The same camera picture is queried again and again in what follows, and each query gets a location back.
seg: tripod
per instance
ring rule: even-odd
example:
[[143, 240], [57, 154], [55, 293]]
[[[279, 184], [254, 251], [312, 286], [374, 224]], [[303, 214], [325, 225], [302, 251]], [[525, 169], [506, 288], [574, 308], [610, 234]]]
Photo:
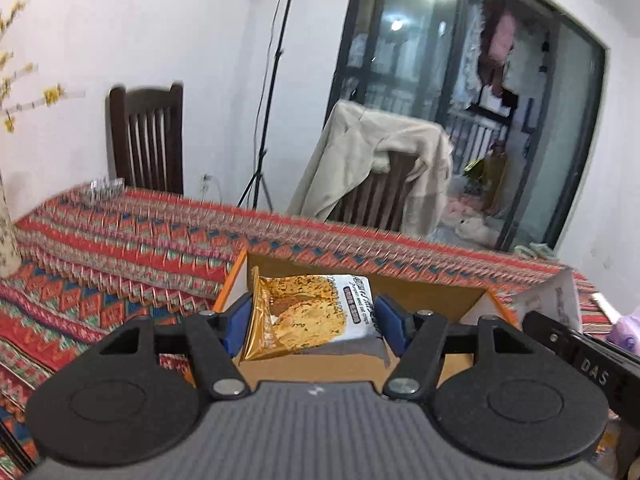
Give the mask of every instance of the tripod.
[[291, 1], [287, 0], [287, 6], [284, 10], [284, 16], [282, 17], [282, 28], [280, 29], [280, 38], [278, 40], [278, 46], [276, 48], [275, 60], [273, 63], [273, 71], [271, 72], [271, 85], [269, 86], [269, 95], [267, 97], [267, 106], [264, 111], [264, 124], [262, 126], [262, 139], [260, 140], [260, 151], [258, 152], [258, 165], [255, 170], [255, 173], [252, 175], [249, 184], [247, 184], [246, 188], [244, 188], [244, 193], [242, 193], [242, 197], [238, 202], [238, 207], [242, 205], [244, 199], [249, 194], [251, 190], [251, 186], [255, 182], [255, 190], [254, 190], [254, 205], [252, 209], [258, 209], [258, 196], [260, 193], [260, 183], [264, 186], [264, 194], [267, 199], [267, 203], [269, 204], [269, 210], [273, 212], [273, 203], [271, 203], [271, 197], [269, 195], [269, 190], [267, 190], [266, 182], [264, 181], [264, 175], [262, 174], [262, 165], [264, 163], [264, 156], [267, 154], [267, 150], [265, 149], [265, 144], [267, 142], [267, 131], [269, 129], [269, 116], [271, 114], [271, 104], [273, 103], [273, 91], [276, 86], [276, 78], [278, 76], [278, 67], [280, 65], [280, 58], [284, 53], [282, 50], [282, 43], [284, 42], [284, 34], [287, 28], [287, 20], [289, 19], [289, 11], [291, 10]]

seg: floral vase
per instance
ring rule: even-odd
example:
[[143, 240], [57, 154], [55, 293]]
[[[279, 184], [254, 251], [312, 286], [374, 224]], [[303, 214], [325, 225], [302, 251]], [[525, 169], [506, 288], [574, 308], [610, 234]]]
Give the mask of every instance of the floral vase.
[[0, 176], [0, 278], [11, 276], [22, 264]]

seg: dining table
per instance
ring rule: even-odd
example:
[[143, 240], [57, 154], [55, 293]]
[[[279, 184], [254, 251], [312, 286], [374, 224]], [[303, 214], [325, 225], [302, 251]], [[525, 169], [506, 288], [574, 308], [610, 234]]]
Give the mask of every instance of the dining table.
[[[175, 324], [211, 310], [243, 250], [351, 274], [483, 287], [507, 307], [565, 268], [153, 190], [127, 187], [89, 205], [85, 191], [62, 192], [15, 223], [22, 265], [0, 280], [0, 419], [36, 462], [24, 422], [34, 389], [135, 316]], [[596, 288], [574, 272], [584, 331], [602, 336], [610, 322], [592, 299]], [[160, 362], [188, 372], [184, 356]], [[0, 480], [18, 476], [0, 452]]]

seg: gray ribbed panel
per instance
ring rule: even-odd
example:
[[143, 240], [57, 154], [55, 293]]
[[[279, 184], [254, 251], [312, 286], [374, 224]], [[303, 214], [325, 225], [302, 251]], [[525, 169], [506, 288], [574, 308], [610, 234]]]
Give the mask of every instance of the gray ribbed panel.
[[86, 470], [47, 460], [29, 478], [604, 480], [606, 476], [585, 463], [537, 472], [485, 464], [447, 444], [420, 408], [382, 399], [368, 383], [263, 383], [247, 399], [212, 405], [188, 439], [149, 462]]

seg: dark brown chair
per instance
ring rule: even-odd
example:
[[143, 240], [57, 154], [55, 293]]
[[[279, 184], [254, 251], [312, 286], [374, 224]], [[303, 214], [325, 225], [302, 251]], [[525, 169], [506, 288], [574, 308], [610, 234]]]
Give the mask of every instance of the dark brown chair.
[[116, 174], [127, 186], [183, 193], [182, 84], [109, 94]]
[[369, 173], [362, 184], [338, 201], [329, 220], [398, 232], [413, 185], [405, 180], [416, 160], [415, 155], [390, 152], [389, 173]]

